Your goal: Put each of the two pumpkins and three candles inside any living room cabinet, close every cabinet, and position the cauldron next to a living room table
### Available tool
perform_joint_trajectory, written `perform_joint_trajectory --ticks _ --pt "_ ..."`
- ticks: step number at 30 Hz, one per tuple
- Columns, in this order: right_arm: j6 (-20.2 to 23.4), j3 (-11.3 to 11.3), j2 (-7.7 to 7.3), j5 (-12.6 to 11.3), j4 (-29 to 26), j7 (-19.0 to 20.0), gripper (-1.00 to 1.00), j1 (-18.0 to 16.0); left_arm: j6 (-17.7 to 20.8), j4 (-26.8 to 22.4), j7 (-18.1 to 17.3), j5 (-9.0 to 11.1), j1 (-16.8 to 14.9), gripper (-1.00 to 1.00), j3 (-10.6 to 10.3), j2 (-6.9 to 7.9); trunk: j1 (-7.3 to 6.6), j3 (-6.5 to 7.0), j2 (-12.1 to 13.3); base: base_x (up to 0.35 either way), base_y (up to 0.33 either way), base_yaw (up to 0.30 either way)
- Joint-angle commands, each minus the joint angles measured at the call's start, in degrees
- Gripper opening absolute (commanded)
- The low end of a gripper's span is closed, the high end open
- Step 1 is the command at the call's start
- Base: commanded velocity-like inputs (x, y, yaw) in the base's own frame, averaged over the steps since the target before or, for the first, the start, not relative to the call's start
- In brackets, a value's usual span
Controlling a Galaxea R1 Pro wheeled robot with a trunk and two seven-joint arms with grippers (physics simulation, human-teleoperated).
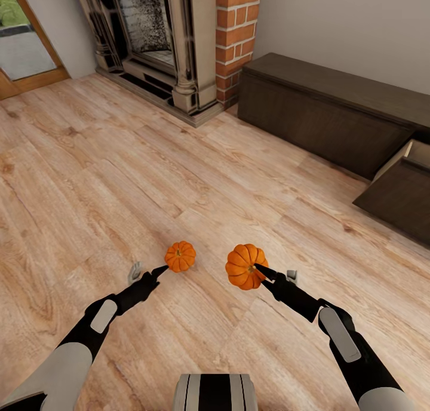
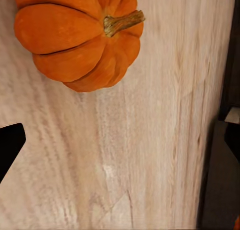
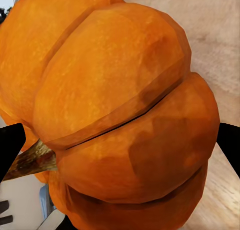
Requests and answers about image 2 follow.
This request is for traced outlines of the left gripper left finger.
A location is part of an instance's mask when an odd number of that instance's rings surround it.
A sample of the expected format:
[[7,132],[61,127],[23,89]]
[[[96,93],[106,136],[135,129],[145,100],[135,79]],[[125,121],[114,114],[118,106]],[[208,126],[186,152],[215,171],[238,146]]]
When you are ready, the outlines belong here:
[[26,142],[22,123],[0,128],[0,183]]

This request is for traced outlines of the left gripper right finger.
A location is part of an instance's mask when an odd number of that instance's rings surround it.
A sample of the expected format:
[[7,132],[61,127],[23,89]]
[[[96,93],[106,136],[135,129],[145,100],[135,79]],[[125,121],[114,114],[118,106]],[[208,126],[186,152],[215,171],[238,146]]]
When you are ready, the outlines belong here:
[[240,125],[229,122],[225,131],[224,141],[240,163]]

